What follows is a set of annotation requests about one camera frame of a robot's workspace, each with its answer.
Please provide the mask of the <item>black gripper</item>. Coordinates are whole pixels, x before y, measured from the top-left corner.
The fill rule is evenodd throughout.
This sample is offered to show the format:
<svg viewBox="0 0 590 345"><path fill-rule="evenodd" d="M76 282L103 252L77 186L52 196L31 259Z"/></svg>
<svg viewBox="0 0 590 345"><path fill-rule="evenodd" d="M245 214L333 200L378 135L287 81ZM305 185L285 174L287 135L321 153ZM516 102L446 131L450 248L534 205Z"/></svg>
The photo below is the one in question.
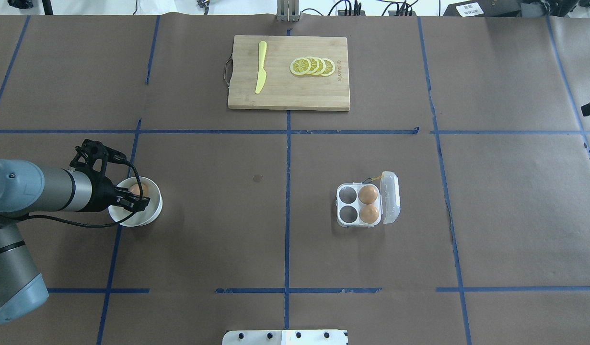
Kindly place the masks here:
<svg viewBox="0 0 590 345"><path fill-rule="evenodd" d="M142 212L150 198L139 198L139 186L115 186L112 181L101 174L89 175L91 182L91 198L87 203L87 212L101 212L109 206L121 207L128 212Z"/></svg>

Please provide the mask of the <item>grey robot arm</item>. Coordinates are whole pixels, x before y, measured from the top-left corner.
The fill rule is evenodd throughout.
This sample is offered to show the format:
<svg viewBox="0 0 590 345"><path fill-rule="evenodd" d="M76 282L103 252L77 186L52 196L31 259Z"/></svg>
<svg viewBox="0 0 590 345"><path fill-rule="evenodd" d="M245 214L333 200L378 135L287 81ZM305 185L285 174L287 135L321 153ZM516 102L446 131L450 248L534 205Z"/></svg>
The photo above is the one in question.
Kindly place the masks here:
<svg viewBox="0 0 590 345"><path fill-rule="evenodd" d="M139 173L132 187L114 185L104 170L71 165L67 170L42 167L26 160L0 159L0 325L10 323L43 305L49 292L17 225L46 219L84 229L101 229L50 216L50 212L126 210L112 227L145 210L150 197Z"/></svg>

